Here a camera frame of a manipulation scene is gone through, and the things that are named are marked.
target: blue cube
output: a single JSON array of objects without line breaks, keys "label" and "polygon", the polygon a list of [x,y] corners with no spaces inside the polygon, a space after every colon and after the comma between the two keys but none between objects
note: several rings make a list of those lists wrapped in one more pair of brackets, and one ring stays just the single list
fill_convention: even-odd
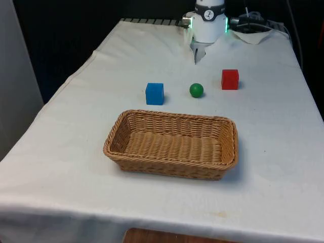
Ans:
[{"label": "blue cube", "polygon": [[163,105],[164,102],[163,84],[148,83],[145,90],[145,95],[146,95],[147,105]]}]

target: white tablecloth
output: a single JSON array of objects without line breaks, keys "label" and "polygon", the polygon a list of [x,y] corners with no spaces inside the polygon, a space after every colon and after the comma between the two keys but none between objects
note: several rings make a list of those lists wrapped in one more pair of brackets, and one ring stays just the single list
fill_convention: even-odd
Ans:
[{"label": "white tablecloth", "polygon": [[[289,40],[226,33],[195,65],[181,31],[120,22],[41,110],[0,163],[3,243],[118,242],[130,227],[324,241],[324,125]],[[222,69],[239,70],[238,91],[221,90]],[[148,82],[164,83],[163,106],[146,105]],[[102,147],[127,109],[233,119],[237,167],[216,182],[120,171]]]}]

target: green ball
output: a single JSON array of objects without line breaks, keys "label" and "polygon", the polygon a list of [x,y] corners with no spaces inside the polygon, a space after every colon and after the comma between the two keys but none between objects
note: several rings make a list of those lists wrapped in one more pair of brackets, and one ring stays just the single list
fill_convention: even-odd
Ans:
[{"label": "green ball", "polygon": [[192,84],[189,89],[192,97],[199,98],[204,93],[204,88],[201,84]]}]

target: green led light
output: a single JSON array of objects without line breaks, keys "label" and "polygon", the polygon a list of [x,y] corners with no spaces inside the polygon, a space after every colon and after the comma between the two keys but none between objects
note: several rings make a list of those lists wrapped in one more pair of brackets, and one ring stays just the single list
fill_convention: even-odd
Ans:
[{"label": "green led light", "polygon": [[225,20],[225,33],[228,31],[228,18]]},{"label": "green led light", "polygon": [[190,25],[189,28],[192,29],[192,17],[190,18]]}]

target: wicker basket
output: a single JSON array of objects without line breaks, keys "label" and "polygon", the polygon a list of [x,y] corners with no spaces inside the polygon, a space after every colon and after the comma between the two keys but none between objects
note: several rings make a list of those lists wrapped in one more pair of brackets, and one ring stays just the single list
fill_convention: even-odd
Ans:
[{"label": "wicker basket", "polygon": [[220,180],[237,163],[237,130],[224,117],[127,110],[103,151],[124,171]]}]

